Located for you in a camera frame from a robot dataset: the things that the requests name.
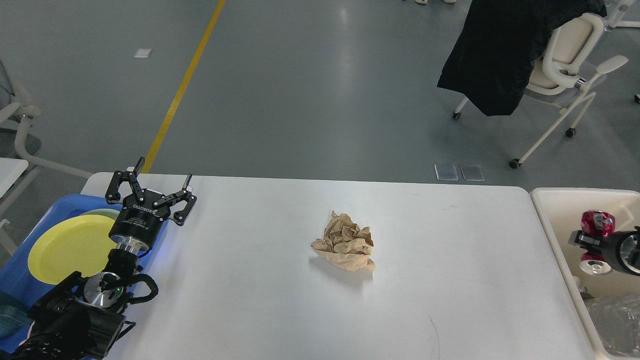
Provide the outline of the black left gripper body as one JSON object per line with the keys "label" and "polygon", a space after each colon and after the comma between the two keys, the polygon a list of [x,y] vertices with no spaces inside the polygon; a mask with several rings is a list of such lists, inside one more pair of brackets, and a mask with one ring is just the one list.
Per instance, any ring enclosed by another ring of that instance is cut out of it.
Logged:
{"label": "black left gripper body", "polygon": [[154,207],[162,197],[162,194],[146,194],[144,202],[139,203],[140,199],[134,194],[126,196],[122,210],[109,231],[109,238],[114,243],[132,246],[140,251],[151,250],[170,215],[169,205]]}

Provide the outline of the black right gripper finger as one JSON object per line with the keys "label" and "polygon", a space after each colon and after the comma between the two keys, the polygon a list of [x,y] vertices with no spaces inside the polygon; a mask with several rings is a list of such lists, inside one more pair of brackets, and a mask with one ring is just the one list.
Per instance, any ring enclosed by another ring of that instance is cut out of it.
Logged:
{"label": "black right gripper finger", "polygon": [[570,234],[569,244],[585,249],[588,253],[601,254],[604,239],[602,236],[589,234],[583,230],[575,230]]}

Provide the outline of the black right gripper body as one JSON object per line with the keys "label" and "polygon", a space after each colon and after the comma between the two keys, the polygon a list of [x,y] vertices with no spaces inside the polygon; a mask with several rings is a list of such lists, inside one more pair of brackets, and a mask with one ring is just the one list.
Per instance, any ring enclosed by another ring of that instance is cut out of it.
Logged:
{"label": "black right gripper body", "polygon": [[616,231],[601,240],[601,253],[605,262],[622,274],[638,277],[639,269],[639,230]]}

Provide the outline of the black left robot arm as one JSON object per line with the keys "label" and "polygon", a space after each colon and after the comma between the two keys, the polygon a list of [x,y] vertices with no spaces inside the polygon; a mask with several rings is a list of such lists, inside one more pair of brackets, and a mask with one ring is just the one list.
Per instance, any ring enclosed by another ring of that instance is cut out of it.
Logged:
{"label": "black left robot arm", "polygon": [[73,271],[35,301],[27,314],[29,335],[14,351],[2,351],[3,360],[102,360],[136,326],[126,319],[128,306],[158,296],[156,281],[139,260],[153,250],[166,223],[185,224],[197,197],[192,174],[174,193],[141,187],[145,162],[140,157],[133,170],[115,171],[107,186],[106,203],[121,210],[108,233],[115,246],[103,269],[90,276]]}

